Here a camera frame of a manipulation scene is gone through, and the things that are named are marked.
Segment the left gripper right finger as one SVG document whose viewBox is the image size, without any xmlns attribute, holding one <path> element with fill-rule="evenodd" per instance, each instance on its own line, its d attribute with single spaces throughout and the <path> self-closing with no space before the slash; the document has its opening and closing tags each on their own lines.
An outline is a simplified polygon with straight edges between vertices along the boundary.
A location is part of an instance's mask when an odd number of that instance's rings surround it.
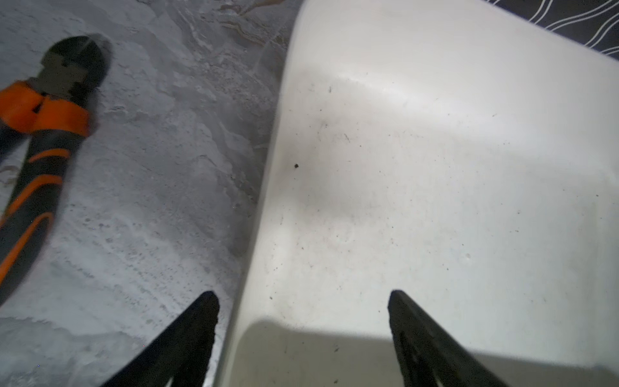
<svg viewBox="0 0 619 387">
<path fill-rule="evenodd" d="M 505 386 L 402 290 L 388 300 L 405 386 Z"/>
</svg>

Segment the cream plastic bin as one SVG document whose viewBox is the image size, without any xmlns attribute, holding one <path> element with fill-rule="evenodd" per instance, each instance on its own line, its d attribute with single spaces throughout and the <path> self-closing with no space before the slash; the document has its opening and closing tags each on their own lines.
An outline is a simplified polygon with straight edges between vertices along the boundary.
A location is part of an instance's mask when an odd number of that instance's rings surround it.
<svg viewBox="0 0 619 387">
<path fill-rule="evenodd" d="M 618 4 L 306 1 L 217 386 L 400 386 L 407 293 L 513 386 L 618 383 Z"/>
</svg>

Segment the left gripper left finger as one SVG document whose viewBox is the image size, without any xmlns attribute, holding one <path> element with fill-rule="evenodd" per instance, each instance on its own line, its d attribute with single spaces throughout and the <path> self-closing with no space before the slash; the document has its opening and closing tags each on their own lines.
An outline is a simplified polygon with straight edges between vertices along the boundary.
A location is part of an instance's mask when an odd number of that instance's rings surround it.
<svg viewBox="0 0 619 387">
<path fill-rule="evenodd" d="M 219 299 L 202 293 L 105 386 L 202 386 L 218 323 Z"/>
</svg>

